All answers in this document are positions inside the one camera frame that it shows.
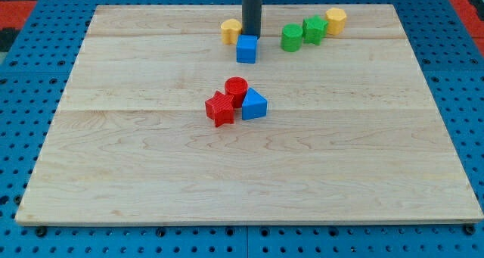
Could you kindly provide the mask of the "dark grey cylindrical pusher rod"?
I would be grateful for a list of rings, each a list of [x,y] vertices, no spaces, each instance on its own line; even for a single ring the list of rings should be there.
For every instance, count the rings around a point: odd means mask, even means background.
[[[244,35],[261,35],[262,0],[242,0],[242,31]]]

